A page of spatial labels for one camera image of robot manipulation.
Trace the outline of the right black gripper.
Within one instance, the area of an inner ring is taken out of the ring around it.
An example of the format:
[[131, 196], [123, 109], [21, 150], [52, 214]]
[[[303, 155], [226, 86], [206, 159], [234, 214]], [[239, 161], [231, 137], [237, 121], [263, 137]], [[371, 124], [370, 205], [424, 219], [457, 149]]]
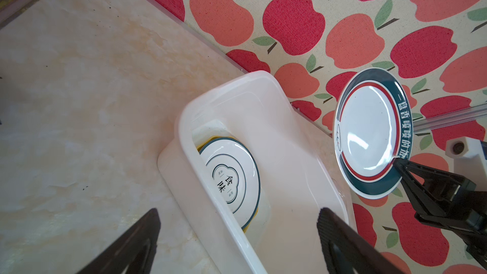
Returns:
[[486, 192], [475, 191], [463, 176], [396, 158], [393, 167], [416, 211], [427, 226], [449, 230], [466, 251], [486, 268]]

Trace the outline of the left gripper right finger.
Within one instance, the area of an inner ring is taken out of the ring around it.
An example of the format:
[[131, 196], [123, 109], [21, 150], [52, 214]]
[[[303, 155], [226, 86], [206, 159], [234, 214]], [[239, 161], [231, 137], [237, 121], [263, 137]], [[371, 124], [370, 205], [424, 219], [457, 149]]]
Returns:
[[317, 230], [329, 273], [401, 273], [329, 208], [318, 215]]

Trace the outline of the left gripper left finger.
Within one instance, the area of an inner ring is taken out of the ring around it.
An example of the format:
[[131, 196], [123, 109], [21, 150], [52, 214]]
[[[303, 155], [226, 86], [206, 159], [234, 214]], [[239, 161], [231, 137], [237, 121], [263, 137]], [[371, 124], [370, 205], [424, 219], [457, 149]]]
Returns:
[[152, 208], [79, 273], [150, 273], [160, 230]]

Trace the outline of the white plate green red rim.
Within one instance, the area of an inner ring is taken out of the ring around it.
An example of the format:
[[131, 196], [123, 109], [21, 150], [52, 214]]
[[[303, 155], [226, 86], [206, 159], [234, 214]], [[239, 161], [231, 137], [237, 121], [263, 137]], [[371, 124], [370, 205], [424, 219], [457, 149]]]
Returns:
[[413, 115], [399, 81], [383, 68], [356, 73], [346, 84], [334, 113], [334, 150], [340, 171], [357, 195], [381, 199], [399, 185], [397, 158], [413, 147]]

